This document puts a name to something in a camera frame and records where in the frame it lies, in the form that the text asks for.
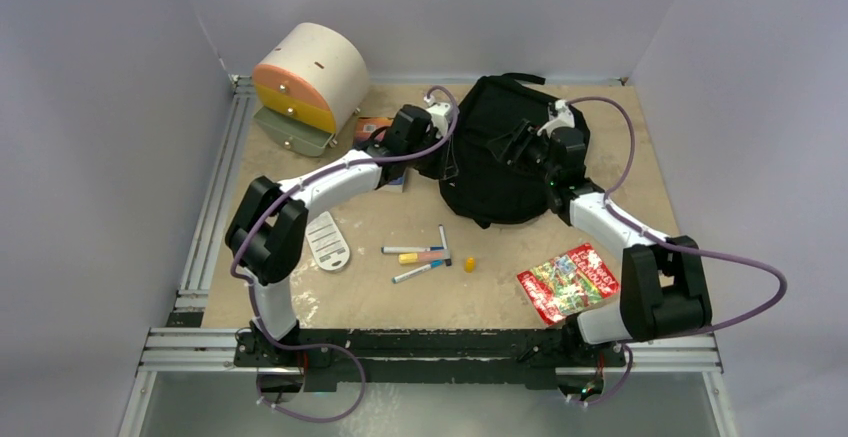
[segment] black bag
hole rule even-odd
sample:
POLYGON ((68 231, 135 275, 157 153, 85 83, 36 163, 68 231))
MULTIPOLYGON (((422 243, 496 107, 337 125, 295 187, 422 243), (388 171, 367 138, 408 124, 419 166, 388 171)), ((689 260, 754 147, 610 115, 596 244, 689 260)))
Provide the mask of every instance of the black bag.
MULTIPOLYGON (((523 119, 535 125, 548 121, 548 104, 557 97, 530 89, 516 79, 544 84, 526 74, 482 77, 459 104, 459 121, 447 161, 455 166, 451 177, 439 181, 439 191, 457 215, 469 217, 486 229, 491 224, 520 224, 547 211, 545 183, 538 176, 516 172, 499 163, 486 147, 509 134, 523 119)), ((570 106, 575 127, 589 129, 583 114, 570 106)))

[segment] white wall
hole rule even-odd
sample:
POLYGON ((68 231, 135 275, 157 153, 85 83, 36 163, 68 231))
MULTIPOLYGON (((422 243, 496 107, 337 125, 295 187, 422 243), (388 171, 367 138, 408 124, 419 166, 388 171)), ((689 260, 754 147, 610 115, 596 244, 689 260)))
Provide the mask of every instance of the white wall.
POLYGON ((672 0, 192 0, 231 73, 296 24, 330 26, 381 79, 629 75, 672 0))
POLYGON ((227 79, 188 0, 0 0, 0 435, 114 435, 227 79))
MULTIPOLYGON (((783 269, 722 331, 743 435, 848 428, 848 0, 675 0, 634 73, 681 228, 783 269)), ((716 316, 772 277, 710 264, 716 316)))

